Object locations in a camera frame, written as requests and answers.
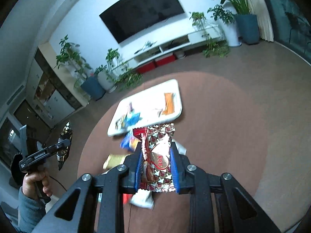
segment television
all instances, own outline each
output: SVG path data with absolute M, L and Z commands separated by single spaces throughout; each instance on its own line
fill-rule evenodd
M 118 43 L 158 22 L 184 13 L 178 0 L 120 0 L 100 18 Z

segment brown tabletop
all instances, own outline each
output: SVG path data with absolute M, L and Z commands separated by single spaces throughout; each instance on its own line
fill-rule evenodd
M 183 105 L 181 116 L 174 121 L 174 138 L 186 147 L 190 162 L 211 174 L 233 174 L 251 195 L 255 195 L 267 155 L 267 130 L 259 108 L 227 79 L 200 72 L 165 75 L 142 84 L 127 96 L 173 78 L 178 81 Z M 105 113 L 91 132 L 80 158 L 77 177 L 84 173 L 102 173 L 103 163 L 110 153 L 127 153 L 120 148 L 123 136 L 107 136 L 118 104 Z M 153 210 L 132 206 L 130 214 L 130 205 L 124 206 L 126 232 L 128 226 L 129 232 L 187 232 L 188 195 L 161 193 L 155 194 L 154 200 Z

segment red box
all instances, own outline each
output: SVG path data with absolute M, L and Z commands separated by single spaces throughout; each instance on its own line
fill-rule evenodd
M 166 65 L 176 60 L 176 57 L 173 53 L 169 53 L 155 60 L 157 66 Z
M 156 68 L 156 65 L 154 61 L 151 61 L 145 65 L 140 66 L 139 68 L 136 69 L 136 71 L 139 72 L 140 74 L 144 74 L 150 70 L 153 70 L 154 68 Z

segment silver bolt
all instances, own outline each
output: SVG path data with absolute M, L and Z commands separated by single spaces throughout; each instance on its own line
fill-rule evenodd
M 232 175 L 226 172 L 226 173 L 224 173 L 224 174 L 222 175 L 222 177 L 223 177 L 225 180 L 230 180 L 230 179 L 232 178 Z
M 86 173 L 86 174 L 82 175 L 82 180 L 83 181 L 87 181 L 87 180 L 90 180 L 90 179 L 91 179 L 91 174 Z
M 125 170 L 126 169 L 126 165 L 118 165 L 117 166 L 117 170 L 118 171 L 123 171 L 123 170 Z
M 188 169 L 189 171 L 195 171 L 195 170 L 197 169 L 197 167 L 196 167 L 195 165 L 188 165 L 188 166 L 187 166 L 187 169 Z

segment blue plant pot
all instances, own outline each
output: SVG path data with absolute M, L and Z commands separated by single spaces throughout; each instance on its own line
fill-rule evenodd
M 101 87 L 97 79 L 93 76 L 89 77 L 85 82 L 83 82 L 81 88 L 96 101 L 102 98 L 106 92 Z
M 258 44 L 260 33 L 258 28 L 257 16 L 249 15 L 234 15 L 238 25 L 238 30 L 245 43 L 249 45 Z

